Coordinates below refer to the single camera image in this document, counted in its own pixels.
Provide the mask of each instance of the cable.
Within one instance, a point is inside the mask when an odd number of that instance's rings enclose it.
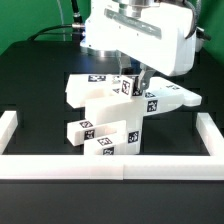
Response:
[[[30,36],[27,40],[33,41],[35,40],[39,35],[42,35],[42,33],[45,33],[47,31],[56,30],[56,29],[63,29],[63,28],[72,28],[72,24],[65,24],[65,25],[58,25],[58,26],[51,26],[48,28],[45,28],[43,30],[40,30],[38,33]]]
[[[191,30],[190,30],[189,34],[187,35],[187,37],[185,38],[185,39],[188,39],[195,33],[195,31],[197,29],[199,15],[201,13],[201,0],[197,0],[196,8],[188,0],[183,0],[183,3],[188,8],[190,8],[192,10],[192,13],[193,13],[193,22],[192,22],[192,25],[191,25]]]
[[[83,33],[80,33],[80,32],[62,32],[62,33],[40,33],[38,36],[41,36],[41,35],[84,35]]]
[[[82,16],[79,12],[77,0],[71,0],[73,9],[73,19],[75,23],[82,23]]]

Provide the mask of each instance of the black table surface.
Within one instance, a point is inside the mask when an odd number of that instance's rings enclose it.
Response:
[[[0,56],[0,114],[16,110],[19,120],[4,154],[82,154],[66,139],[67,123],[84,118],[83,108],[66,103],[71,73],[117,74],[118,64],[72,42],[17,42]],[[145,117],[141,154],[208,156],[196,117],[209,113],[224,134],[224,68],[202,50],[188,74],[169,80],[201,95],[202,104]],[[0,223],[224,223],[222,181],[0,183]]]

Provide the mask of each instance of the green wall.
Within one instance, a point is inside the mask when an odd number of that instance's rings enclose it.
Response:
[[[64,23],[72,23],[70,0],[60,0]],[[89,0],[78,0],[85,18],[90,13]],[[61,24],[57,0],[0,0],[0,54],[13,42],[26,40],[39,30]],[[42,36],[38,39],[63,40],[63,37]]]
[[[224,1],[202,0],[199,25],[203,27],[212,40],[206,42],[205,49],[224,65]]]
[[[0,54],[13,42],[48,26],[61,24],[57,0],[0,0]],[[72,22],[70,0],[60,0],[64,22]],[[90,0],[78,0],[80,11],[86,19],[90,13]],[[199,25],[212,36],[205,48],[224,64],[224,1],[202,0]],[[63,40],[62,37],[43,36],[39,39]]]

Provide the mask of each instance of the white foam block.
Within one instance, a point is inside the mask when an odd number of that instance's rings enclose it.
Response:
[[[114,158],[114,156],[91,156],[90,158],[92,158],[90,179],[123,180],[122,158]]]
[[[224,156],[224,139],[208,113],[198,113],[197,130],[211,156]]]
[[[125,155],[139,154],[141,145],[141,135],[142,130],[129,131],[127,133],[126,146],[123,154]]]
[[[182,106],[184,95],[182,92],[162,88],[145,93],[144,116],[169,112]]]
[[[126,156],[124,179],[224,180],[224,161],[210,156]]]
[[[124,134],[126,132],[126,121],[118,121],[103,125],[93,126],[87,120],[71,122],[67,124],[67,138],[72,145],[84,144],[85,140],[97,138],[113,133]]]
[[[174,92],[182,93],[184,95],[183,105],[185,106],[193,107],[201,104],[201,96],[161,77],[152,77],[150,79],[150,86],[147,92],[161,88],[169,88]]]
[[[134,80],[128,76],[121,76],[119,96],[127,99],[132,98]]]
[[[16,111],[5,111],[0,118],[0,154],[2,154],[18,125]]]
[[[86,101],[85,117],[94,125],[127,121],[127,130],[141,129],[144,101],[111,96]]]
[[[84,155],[124,154],[125,139],[125,135],[111,134],[84,141]]]
[[[66,88],[67,102],[73,108],[85,106],[87,99],[112,95],[118,88],[115,75],[70,75]]]

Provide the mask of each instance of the white block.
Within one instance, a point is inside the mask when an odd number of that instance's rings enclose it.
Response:
[[[210,156],[126,156],[124,179],[224,180],[224,161]]]
[[[119,88],[117,75],[70,75],[66,88],[67,102],[73,108],[85,106],[87,99],[113,95]]]
[[[136,155],[140,152],[142,130],[128,131],[125,155]]]
[[[0,118],[0,154],[2,154],[18,125],[16,111],[5,111]]]
[[[81,120],[67,124],[67,138],[74,146],[84,144],[84,140],[113,133],[119,133],[122,135],[125,132],[126,121],[118,121],[95,126],[93,126],[91,122],[87,120]]]
[[[99,125],[119,120],[127,121],[127,130],[141,129],[144,101],[111,96],[86,101],[86,119]]]
[[[224,156],[224,138],[208,113],[198,113],[197,130],[211,156]]]
[[[182,93],[184,95],[183,105],[185,106],[193,107],[193,106],[198,106],[201,104],[202,97],[199,96],[198,94],[193,93],[179,85],[176,85],[173,82],[170,82],[160,77],[152,77],[150,79],[150,86],[147,92],[151,92],[152,90],[163,89],[163,88],[169,88],[173,90],[173,92]]]
[[[146,92],[144,116],[169,112],[182,106],[184,95],[169,88]]]
[[[131,99],[133,94],[133,87],[134,80],[131,77],[122,75],[119,96]]]
[[[122,158],[115,159],[113,156],[96,156],[92,158],[90,179],[117,179],[123,180]]]
[[[90,179],[92,161],[84,156],[2,155],[1,157],[1,179]]]
[[[125,139],[125,135],[111,134],[84,141],[84,155],[124,154]]]

